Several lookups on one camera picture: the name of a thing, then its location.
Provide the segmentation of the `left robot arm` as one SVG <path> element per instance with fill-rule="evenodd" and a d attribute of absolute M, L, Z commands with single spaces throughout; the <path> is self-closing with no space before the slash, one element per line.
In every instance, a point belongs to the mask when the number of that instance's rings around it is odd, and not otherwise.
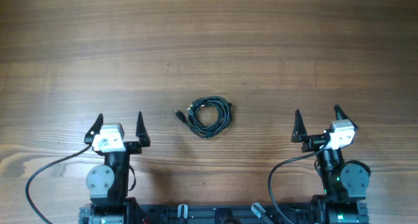
<path fill-rule="evenodd" d="M 136 183 L 129 185 L 129 174 L 134 173 L 130 156 L 141 154 L 150 146 L 142 113 L 138 113 L 136 140 L 125 142 L 120 123 L 105 124 L 99 114 L 84 137 L 92 150 L 104 157 L 104 163 L 93 167 L 86 177 L 91 204 L 80 209 L 78 222 L 83 224 L 134 224 L 149 223 L 149 217 L 137 200 L 128 197 Z"/>

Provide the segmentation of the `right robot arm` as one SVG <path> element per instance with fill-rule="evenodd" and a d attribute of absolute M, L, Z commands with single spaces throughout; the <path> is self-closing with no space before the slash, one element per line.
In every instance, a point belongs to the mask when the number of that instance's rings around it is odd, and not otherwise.
<path fill-rule="evenodd" d="M 370 183 L 370 167 L 360 161 L 346 161 L 342 155 L 342 149 L 353 143 L 358 127 L 339 105 L 334 111 L 336 119 L 318 135 L 307 133 L 300 111 L 295 111 L 291 142 L 300 142 L 303 153 L 315 155 L 314 167 L 324 190 L 312 197 L 310 222 L 368 223 L 366 205 L 361 201 Z"/>

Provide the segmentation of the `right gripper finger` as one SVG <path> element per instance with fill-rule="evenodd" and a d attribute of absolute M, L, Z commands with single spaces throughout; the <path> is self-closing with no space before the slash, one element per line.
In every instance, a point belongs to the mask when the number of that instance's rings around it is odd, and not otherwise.
<path fill-rule="evenodd" d="M 306 128 L 304 126 L 304 122 L 300 113 L 300 110 L 297 109 L 295 111 L 295 123 L 293 127 L 291 142 L 307 142 L 308 141 L 308 134 Z"/>
<path fill-rule="evenodd" d="M 335 111 L 337 120 L 349 120 L 353 124 L 354 130 L 358 129 L 358 126 L 344 113 L 344 111 L 341 109 L 341 107 L 338 104 L 334 106 L 334 111 Z"/>

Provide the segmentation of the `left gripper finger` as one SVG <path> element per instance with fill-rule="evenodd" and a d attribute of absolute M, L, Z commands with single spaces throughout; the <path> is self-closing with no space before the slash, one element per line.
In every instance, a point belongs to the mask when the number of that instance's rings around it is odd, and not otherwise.
<path fill-rule="evenodd" d="M 104 117 L 100 113 L 95 120 L 95 123 L 90 127 L 89 131 L 85 134 L 84 143 L 91 144 L 95 138 L 95 135 L 100 133 L 101 127 L 103 126 Z"/>
<path fill-rule="evenodd" d="M 141 111 L 138 112 L 135 136 L 137 137 L 141 147 L 150 147 L 150 137 L 145 128 Z"/>

